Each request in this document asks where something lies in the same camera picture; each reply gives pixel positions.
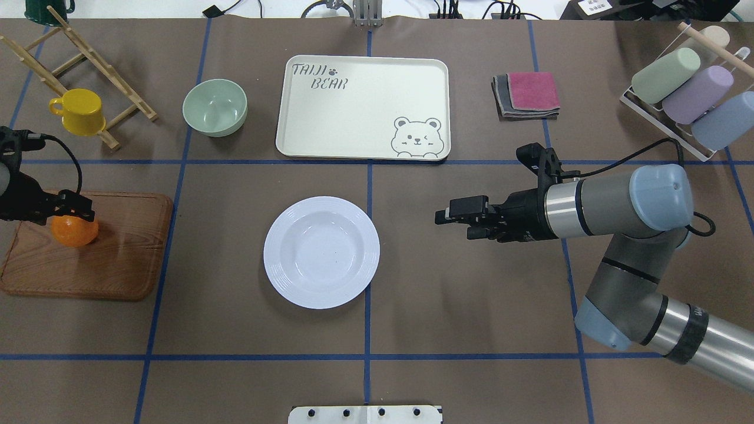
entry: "dark green mug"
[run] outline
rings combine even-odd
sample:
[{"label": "dark green mug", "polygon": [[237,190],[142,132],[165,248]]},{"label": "dark green mug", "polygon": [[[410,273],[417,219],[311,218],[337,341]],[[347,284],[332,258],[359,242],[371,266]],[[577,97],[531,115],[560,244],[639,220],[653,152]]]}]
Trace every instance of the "dark green mug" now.
[{"label": "dark green mug", "polygon": [[66,9],[66,0],[26,0],[26,12],[23,16],[32,22],[47,26],[60,26],[60,22],[47,10],[47,6],[53,9],[68,22],[68,14],[72,14],[76,9],[76,3],[71,1],[71,7]]}]

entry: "bear drawing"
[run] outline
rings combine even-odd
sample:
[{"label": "bear drawing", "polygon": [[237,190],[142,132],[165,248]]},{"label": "bear drawing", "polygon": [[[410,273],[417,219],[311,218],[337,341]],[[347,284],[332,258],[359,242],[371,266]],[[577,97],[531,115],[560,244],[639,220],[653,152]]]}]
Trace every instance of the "bear drawing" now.
[{"label": "bear drawing", "polygon": [[394,122],[395,136],[391,141],[398,157],[437,158],[445,143],[440,138],[440,120],[409,121],[401,116]]}]

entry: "yellow mug handle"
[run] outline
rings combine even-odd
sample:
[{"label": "yellow mug handle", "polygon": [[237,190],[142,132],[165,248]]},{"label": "yellow mug handle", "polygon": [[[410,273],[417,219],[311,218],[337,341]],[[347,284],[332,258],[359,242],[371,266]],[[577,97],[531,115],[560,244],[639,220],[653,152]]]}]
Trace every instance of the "yellow mug handle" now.
[{"label": "yellow mug handle", "polygon": [[58,109],[54,105],[61,105],[62,106],[63,105],[63,99],[61,99],[60,97],[58,97],[56,99],[50,100],[50,112],[52,112],[54,115],[63,116],[63,108],[61,107],[60,109]]}]

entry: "black band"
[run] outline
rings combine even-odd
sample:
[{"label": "black band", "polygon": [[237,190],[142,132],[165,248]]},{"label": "black band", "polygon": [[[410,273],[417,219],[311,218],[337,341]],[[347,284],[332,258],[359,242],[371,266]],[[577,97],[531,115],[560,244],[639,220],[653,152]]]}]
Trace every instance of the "black band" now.
[{"label": "black band", "polygon": [[581,186],[583,184],[584,180],[579,180],[578,183],[576,183],[576,215],[578,216],[578,222],[581,224],[581,229],[583,229],[587,235],[594,235],[587,225],[587,220],[584,219],[584,207],[581,204]]},{"label": "black band", "polygon": [[696,355],[699,346],[704,340],[707,325],[710,323],[710,314],[698,306],[688,306],[688,322],[681,333],[681,337],[665,358],[685,365]]},{"label": "black band", "polygon": [[651,282],[653,282],[655,284],[660,284],[660,279],[659,278],[654,277],[653,275],[649,275],[646,272],[639,271],[638,269],[633,268],[632,266],[628,266],[625,263],[620,263],[617,260],[612,260],[612,259],[610,259],[608,257],[603,257],[602,258],[602,263],[606,263],[606,264],[608,264],[610,266],[614,266],[615,268],[618,268],[618,269],[623,270],[625,272],[629,272],[629,273],[634,274],[635,276],[637,276],[639,278],[644,278],[645,280],[651,281]]},{"label": "black band", "polygon": [[651,342],[652,337],[654,337],[655,334],[657,334],[657,329],[660,328],[660,324],[662,324],[662,319],[665,318],[665,312],[667,311],[667,296],[662,295],[662,303],[660,304],[660,311],[657,313],[657,318],[654,319],[654,324],[652,325],[652,328],[649,330],[649,333],[647,333],[647,337],[642,340],[640,343],[642,346],[647,346],[649,342]]}]

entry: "yellow mug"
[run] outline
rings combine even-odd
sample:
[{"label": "yellow mug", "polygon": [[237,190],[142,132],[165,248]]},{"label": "yellow mug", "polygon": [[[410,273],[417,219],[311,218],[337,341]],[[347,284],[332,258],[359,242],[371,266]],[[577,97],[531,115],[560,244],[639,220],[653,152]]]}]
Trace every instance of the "yellow mug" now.
[{"label": "yellow mug", "polygon": [[50,100],[50,112],[62,116],[63,127],[77,136],[93,136],[105,129],[102,100],[86,88],[74,88]]}]

